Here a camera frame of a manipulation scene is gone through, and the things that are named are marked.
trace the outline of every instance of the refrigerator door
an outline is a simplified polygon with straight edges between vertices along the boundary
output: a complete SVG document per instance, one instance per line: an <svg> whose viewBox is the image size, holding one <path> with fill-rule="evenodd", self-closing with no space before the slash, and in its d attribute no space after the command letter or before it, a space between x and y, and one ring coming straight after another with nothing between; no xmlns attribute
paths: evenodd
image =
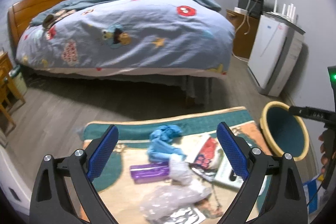
<svg viewBox="0 0 336 224"><path fill-rule="evenodd" d="M272 18L260 17L248 67L258 84L265 89L286 39L288 26Z"/></svg>

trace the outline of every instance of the metal bolt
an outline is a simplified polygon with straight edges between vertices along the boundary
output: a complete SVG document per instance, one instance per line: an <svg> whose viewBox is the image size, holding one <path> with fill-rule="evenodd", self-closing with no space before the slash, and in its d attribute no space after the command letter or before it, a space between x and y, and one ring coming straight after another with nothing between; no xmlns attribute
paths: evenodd
<svg viewBox="0 0 336 224"><path fill-rule="evenodd" d="M259 155L259 154L261 153L261 151L260 151L259 148L256 148L256 147L255 147L255 148L252 149L252 153L253 153L253 154L256 154L256 155Z"/></svg>
<svg viewBox="0 0 336 224"><path fill-rule="evenodd" d="M44 159L44 161L50 161L51 160L51 155L45 155L43 159Z"/></svg>
<svg viewBox="0 0 336 224"><path fill-rule="evenodd" d="M286 153L285 154L285 158L288 159L288 160L291 160L292 159L292 155L290 153Z"/></svg>
<svg viewBox="0 0 336 224"><path fill-rule="evenodd" d="M79 156L83 155L83 153L84 153L84 151L82 149L78 149L78 150L76 150L75 155L77 157L79 157Z"/></svg>

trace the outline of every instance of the floor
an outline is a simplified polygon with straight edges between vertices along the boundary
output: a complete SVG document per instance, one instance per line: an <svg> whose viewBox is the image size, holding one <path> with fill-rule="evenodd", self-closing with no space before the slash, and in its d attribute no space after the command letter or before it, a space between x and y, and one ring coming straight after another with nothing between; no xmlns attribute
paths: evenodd
<svg viewBox="0 0 336 224"><path fill-rule="evenodd" d="M259 121L265 104L273 98L258 94L243 61L232 58L225 80L216 80L207 107L185 107L177 87L110 80L74 80L34 76L27 79L26 104L10 110L17 127L11 130L2 117L8 149L32 188L43 156L68 156L82 147L79 134L93 120L135 121L173 117L234 106L245 106ZM298 165L302 180L313 176L305 159Z"/></svg>

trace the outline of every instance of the rug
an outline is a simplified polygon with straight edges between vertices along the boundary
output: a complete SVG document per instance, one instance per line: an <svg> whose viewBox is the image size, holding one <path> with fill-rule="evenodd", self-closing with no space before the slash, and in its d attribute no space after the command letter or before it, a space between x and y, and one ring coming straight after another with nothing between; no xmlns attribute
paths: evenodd
<svg viewBox="0 0 336 224"><path fill-rule="evenodd" d="M93 121L87 124L83 132L84 148L89 145L92 139L100 138L110 124L116 125L119 129L119 141L101 176L93 181L96 191L114 218L120 224L148 223L139 210L140 202L146 194L153 192L156 186L167 184L167 182L134 184L130 176L129 167L131 165L148 163L147 148L150 144L150 133L157 127L165 124L178 125L182 129L182 137L176 138L173 145L181 148L188 155L204 133L216 138L216 128L220 122L226 122L235 135L243 137L253 146L257 146L263 150L265 154L271 155L263 135L258 130L245 107L233 107L206 113L148 121ZM266 189L258 198L248 220L258 216L268 185L269 179ZM237 191L220 185L215 185L215 191L223 206L223 210L226 211ZM213 208L215 208L217 203L214 195L211 195L210 202ZM82 208L80 216L88 221ZM206 219L203 223L216 224L218 220L219 218Z"/></svg>

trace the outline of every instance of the blue gripper pad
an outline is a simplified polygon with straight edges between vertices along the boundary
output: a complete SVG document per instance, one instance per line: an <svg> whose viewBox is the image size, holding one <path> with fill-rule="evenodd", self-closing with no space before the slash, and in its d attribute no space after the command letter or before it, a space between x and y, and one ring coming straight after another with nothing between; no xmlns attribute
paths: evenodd
<svg viewBox="0 0 336 224"><path fill-rule="evenodd" d="M218 142L223 148L224 153L227 156L236 175L242 177L243 180L246 180L249 175L249 172L247 170L246 157L238 147L233 137L231 136L229 130L230 128L229 127L226 128L223 123L220 123L218 125L217 127Z"/></svg>
<svg viewBox="0 0 336 224"><path fill-rule="evenodd" d="M113 126L90 157L87 177L91 182L95 178L100 177L101 172L103 171L108 159L113 152L113 149L118 142L118 138L118 128Z"/></svg>

